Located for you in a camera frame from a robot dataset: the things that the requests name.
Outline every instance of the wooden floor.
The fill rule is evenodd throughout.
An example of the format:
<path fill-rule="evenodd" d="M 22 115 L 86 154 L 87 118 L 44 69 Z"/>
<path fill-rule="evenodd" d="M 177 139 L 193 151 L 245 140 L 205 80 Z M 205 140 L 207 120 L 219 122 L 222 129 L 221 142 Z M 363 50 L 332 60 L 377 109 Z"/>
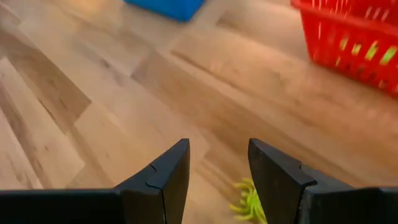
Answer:
<path fill-rule="evenodd" d="M 398 103 L 309 62 L 287 0 L 179 24 L 118 0 L 0 0 L 0 188 L 112 187 L 190 138 L 184 223 L 237 223 L 259 138 L 354 186 L 398 185 Z"/>

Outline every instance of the red plastic basket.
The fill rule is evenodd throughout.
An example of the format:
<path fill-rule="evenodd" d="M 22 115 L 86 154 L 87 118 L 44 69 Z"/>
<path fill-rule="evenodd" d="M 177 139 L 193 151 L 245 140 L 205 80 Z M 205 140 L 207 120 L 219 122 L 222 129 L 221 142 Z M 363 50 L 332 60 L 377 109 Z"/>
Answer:
<path fill-rule="evenodd" d="M 292 0 L 311 59 L 398 96 L 398 0 Z"/>

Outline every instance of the toy spider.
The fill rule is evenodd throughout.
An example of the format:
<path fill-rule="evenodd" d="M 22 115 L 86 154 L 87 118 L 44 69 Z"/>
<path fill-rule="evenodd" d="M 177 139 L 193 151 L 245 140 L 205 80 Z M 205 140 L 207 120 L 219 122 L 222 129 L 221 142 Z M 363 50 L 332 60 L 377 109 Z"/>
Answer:
<path fill-rule="evenodd" d="M 236 219 L 241 221 L 255 218 L 262 224 L 267 224 L 266 216 L 261 207 L 261 202 L 251 179 L 245 178 L 243 182 L 234 184 L 234 187 L 242 189 L 242 198 L 239 200 L 243 208 L 235 205 L 229 205 L 230 209 L 242 215 L 237 215 Z"/>

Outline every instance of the blue object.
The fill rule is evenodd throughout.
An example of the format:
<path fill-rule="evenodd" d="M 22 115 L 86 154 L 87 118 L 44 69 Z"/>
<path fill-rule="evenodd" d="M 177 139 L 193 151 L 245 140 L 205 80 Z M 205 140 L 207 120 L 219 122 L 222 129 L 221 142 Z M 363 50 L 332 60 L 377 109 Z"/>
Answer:
<path fill-rule="evenodd" d="M 189 21 L 204 0 L 124 0 L 178 21 Z"/>

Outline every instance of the grabber jaw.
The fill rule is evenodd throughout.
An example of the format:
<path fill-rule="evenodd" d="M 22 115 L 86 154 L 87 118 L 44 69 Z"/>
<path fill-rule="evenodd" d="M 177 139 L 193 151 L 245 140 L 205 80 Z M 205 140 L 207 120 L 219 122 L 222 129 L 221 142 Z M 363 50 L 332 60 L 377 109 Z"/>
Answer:
<path fill-rule="evenodd" d="M 269 224 L 397 224 L 398 188 L 354 189 L 258 140 L 249 164 Z"/>

